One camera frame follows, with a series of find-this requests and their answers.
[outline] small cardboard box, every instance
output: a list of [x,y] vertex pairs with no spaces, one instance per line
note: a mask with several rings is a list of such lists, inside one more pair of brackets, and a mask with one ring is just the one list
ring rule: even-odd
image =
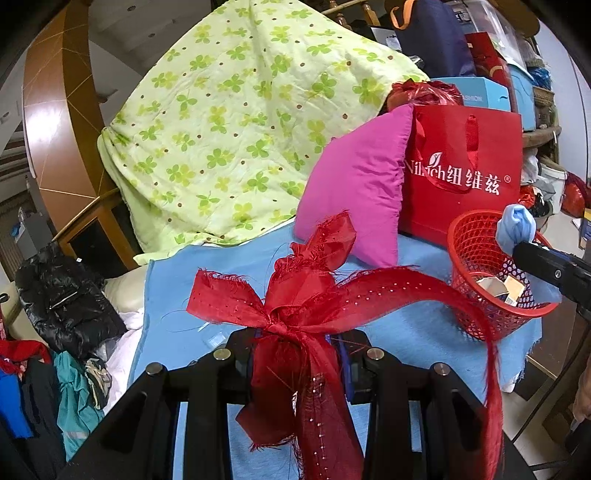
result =
[[581,218],[579,247],[585,249],[589,240],[591,240],[591,208],[586,208],[583,218]]
[[442,77],[441,82],[455,85],[464,97],[464,105],[511,111],[509,90],[484,77]]

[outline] ceiling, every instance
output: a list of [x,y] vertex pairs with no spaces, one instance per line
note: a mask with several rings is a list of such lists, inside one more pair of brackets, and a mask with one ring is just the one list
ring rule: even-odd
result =
[[210,0],[94,0],[89,39],[143,75],[210,12]]

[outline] black puffer jacket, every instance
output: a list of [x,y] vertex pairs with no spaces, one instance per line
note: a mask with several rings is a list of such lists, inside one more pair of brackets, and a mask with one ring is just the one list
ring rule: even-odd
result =
[[109,338],[126,332],[125,324],[100,291],[103,280],[89,273],[57,243],[23,262],[15,284],[35,330],[56,352],[89,356]]

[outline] light blue cloth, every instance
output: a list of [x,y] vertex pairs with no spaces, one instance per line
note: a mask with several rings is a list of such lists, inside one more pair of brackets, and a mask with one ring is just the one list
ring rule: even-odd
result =
[[[145,284],[145,320],[142,338],[134,359],[130,382],[137,379],[150,362],[161,362],[168,369],[180,368],[210,352],[208,341],[222,333],[227,338],[240,327],[204,325],[184,311],[189,301],[198,268],[226,274],[244,275],[261,297],[277,258],[291,253],[289,245],[297,241],[288,225],[247,244],[230,248],[188,246],[172,258],[152,262]],[[447,252],[402,235],[398,236],[401,265],[418,265],[426,274],[447,280],[451,263]],[[342,274],[367,268],[355,257],[339,269]],[[428,368],[446,362],[482,400],[486,348],[457,326],[453,313],[441,303],[422,301],[382,317],[364,330],[371,343],[386,349],[402,362]],[[539,319],[532,320],[499,344],[501,384],[518,375],[526,354],[541,337]],[[297,468],[289,446],[250,452],[251,441],[235,421],[239,406],[228,406],[228,424],[233,474],[236,480],[261,478],[297,479]],[[365,448],[369,406],[350,406],[361,445]],[[181,406],[174,457],[174,479],[182,478],[184,429],[187,409]],[[413,424],[413,445],[420,448],[418,426]]]
[[[507,205],[503,217],[496,224],[496,243],[510,257],[521,242],[531,242],[535,236],[535,220],[523,205]],[[530,282],[531,293],[537,303],[561,302],[562,294],[554,285],[525,274]]]

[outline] green clover quilt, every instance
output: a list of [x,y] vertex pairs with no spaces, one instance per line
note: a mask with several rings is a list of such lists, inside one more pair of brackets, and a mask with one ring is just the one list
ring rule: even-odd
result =
[[323,148],[375,117],[406,56],[297,0],[229,0],[141,80],[98,139],[144,254],[237,245],[293,217]]

